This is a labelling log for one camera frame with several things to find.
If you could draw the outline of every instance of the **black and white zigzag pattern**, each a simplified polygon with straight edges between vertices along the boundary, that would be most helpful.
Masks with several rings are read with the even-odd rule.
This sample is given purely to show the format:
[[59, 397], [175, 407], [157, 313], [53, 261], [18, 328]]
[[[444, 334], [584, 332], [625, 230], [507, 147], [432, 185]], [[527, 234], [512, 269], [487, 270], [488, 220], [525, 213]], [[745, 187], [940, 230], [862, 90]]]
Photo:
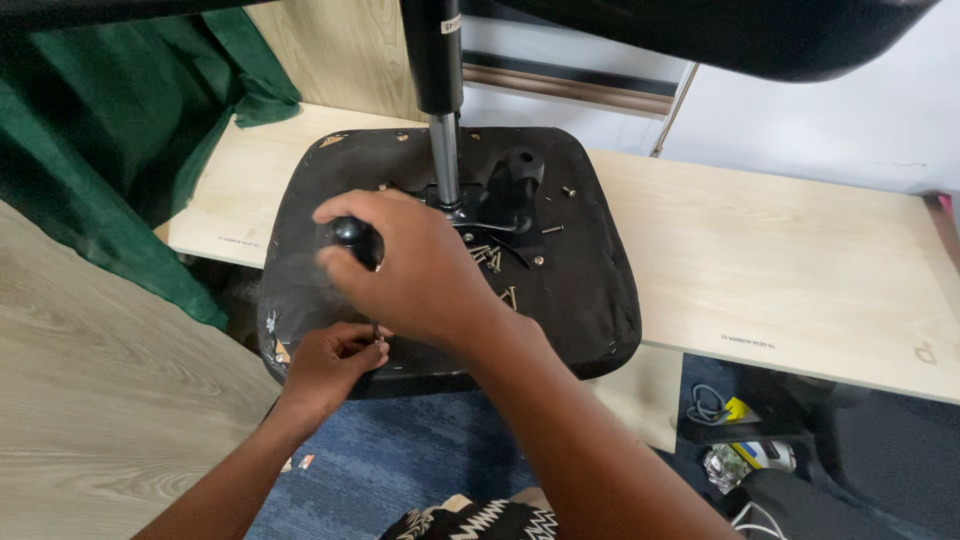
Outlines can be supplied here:
[[420, 514], [419, 510], [413, 509], [407, 512], [406, 519], [408, 528], [406, 532], [400, 534], [396, 540], [417, 540], [430, 528], [430, 522], [433, 521], [433, 516], [424, 516]]
[[537, 510], [530, 519], [530, 527], [524, 532], [530, 535], [530, 540], [554, 540], [557, 538], [557, 520], [553, 519], [553, 512]]
[[476, 540], [480, 537], [477, 533], [489, 528], [506, 505], [507, 501], [491, 501], [460, 526], [462, 532], [450, 534], [450, 540]]

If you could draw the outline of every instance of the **wooden desk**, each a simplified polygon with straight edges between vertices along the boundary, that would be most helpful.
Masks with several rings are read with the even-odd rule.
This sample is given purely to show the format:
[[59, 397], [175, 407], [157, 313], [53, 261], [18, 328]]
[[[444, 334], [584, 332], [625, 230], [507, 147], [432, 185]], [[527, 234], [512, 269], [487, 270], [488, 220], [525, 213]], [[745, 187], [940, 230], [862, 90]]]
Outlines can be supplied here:
[[[232, 124], [173, 249], [262, 267], [310, 144], [423, 124], [304, 106]], [[588, 151], [636, 275], [643, 342], [960, 403], [960, 277], [916, 197]]]

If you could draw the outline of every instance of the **wooden panel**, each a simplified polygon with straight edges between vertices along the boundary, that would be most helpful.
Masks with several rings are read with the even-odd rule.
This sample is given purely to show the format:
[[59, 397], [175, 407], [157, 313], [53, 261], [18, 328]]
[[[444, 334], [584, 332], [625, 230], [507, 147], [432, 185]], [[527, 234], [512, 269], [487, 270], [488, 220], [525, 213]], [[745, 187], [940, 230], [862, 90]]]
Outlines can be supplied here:
[[155, 233], [180, 253], [263, 268], [283, 192], [311, 144], [344, 130], [422, 127], [312, 105], [284, 122], [246, 130], [230, 121], [187, 209]]
[[[241, 252], [216, 238], [269, 239], [321, 134], [400, 122], [304, 106], [280, 124], [231, 127], [169, 245], [262, 266], [262, 243]], [[921, 199], [588, 154], [636, 276], [645, 343], [960, 403], [960, 278]]]
[[129, 538], [278, 392], [216, 329], [0, 202], [0, 537]]
[[283, 0], [245, 10], [305, 103], [426, 121], [397, 0]]
[[640, 345], [623, 367], [586, 384], [636, 440], [673, 454], [683, 372], [683, 353]]
[[578, 81], [566, 81], [554, 77], [544, 77], [533, 73], [522, 73], [472, 63], [464, 64], [464, 81], [599, 103], [622, 109], [640, 110], [653, 114], [667, 114], [670, 112], [670, 106], [673, 103], [672, 96], [592, 85]]

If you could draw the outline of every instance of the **yellow object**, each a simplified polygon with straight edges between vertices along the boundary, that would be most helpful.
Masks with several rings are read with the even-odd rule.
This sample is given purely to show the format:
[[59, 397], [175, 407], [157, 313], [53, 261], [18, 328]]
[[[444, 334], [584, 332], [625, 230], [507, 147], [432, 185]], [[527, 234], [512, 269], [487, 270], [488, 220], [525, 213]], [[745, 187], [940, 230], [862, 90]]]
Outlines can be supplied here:
[[747, 404], [741, 402], [736, 398], [730, 398], [724, 408], [730, 413], [730, 416], [727, 417], [728, 424], [732, 424], [735, 420], [743, 418], [753, 412]]

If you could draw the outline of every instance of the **label sticker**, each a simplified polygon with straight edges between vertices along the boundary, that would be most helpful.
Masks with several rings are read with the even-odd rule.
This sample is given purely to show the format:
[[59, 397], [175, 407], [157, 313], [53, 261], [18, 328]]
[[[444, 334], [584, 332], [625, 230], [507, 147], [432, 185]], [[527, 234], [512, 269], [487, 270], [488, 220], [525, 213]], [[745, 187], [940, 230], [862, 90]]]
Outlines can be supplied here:
[[451, 32], [456, 32], [460, 30], [460, 14], [457, 13], [457, 16], [453, 17], [450, 20], [445, 20], [440, 23], [440, 33], [441, 34], [450, 34]]

